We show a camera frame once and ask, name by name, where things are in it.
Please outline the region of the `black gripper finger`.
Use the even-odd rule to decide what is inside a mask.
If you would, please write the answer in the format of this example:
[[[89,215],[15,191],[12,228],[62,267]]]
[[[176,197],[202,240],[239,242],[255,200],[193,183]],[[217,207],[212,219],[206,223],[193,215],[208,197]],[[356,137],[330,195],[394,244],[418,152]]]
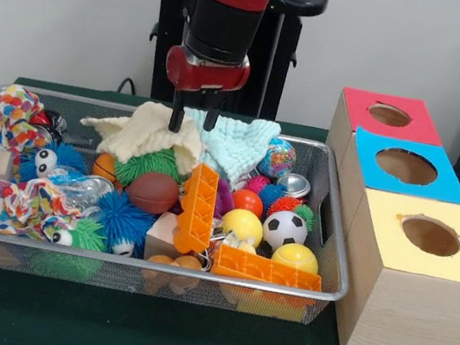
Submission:
[[[180,131],[180,127],[182,127],[186,94],[186,91],[175,90],[173,110],[168,126],[169,130],[172,132],[178,132]]]
[[[226,97],[226,93],[220,90],[211,91],[208,94],[205,101],[205,108],[207,112],[204,119],[203,130],[211,131],[214,129],[219,117],[220,109]]]

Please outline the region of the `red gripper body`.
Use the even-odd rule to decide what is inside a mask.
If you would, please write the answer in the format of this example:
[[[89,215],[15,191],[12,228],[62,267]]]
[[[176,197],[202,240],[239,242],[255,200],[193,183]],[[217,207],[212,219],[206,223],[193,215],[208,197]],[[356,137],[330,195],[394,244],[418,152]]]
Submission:
[[[248,80],[250,72],[249,58],[237,65],[227,65],[206,61],[185,46],[173,46],[166,60],[168,80],[176,90],[200,91],[220,90],[238,91]]]

